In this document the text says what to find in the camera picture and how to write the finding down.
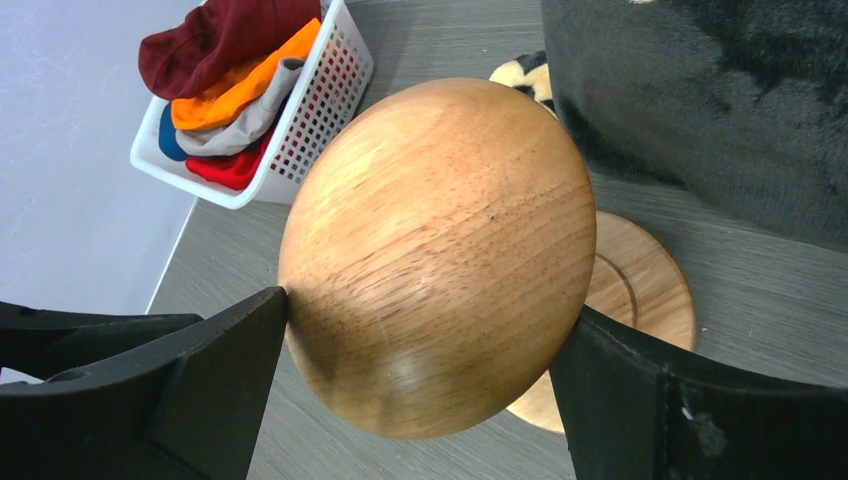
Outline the dark red bucket hat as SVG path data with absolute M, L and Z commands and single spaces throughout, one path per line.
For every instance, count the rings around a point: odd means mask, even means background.
M 206 1 L 178 26 L 141 41 L 139 72 L 160 98 L 194 97 L 231 68 L 276 50 L 320 15 L 318 1 Z

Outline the wooden hat stand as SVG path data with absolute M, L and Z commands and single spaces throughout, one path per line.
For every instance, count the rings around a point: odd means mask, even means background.
M 278 281 L 310 388 L 389 438 L 442 437 L 502 411 L 562 433 L 548 369 L 583 306 L 695 345 L 676 261 L 596 207 L 548 110 L 483 79 L 409 87 L 346 126 L 293 203 Z

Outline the orange hat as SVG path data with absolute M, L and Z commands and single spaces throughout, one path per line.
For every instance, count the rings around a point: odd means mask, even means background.
M 313 18 L 269 55 L 231 68 L 199 96 L 173 100 L 171 120 L 174 127 L 199 131 L 232 123 L 249 103 L 269 88 L 282 60 L 304 60 L 309 55 L 320 29 L 320 20 Z

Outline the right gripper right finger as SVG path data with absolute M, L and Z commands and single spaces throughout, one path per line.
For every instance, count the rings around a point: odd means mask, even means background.
M 579 479 L 843 479 L 847 392 L 728 366 L 584 307 L 550 377 Z

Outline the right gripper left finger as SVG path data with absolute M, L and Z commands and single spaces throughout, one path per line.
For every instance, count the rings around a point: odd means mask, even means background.
M 5 479 L 243 479 L 284 338 L 286 295 L 220 313 L 1 306 Z

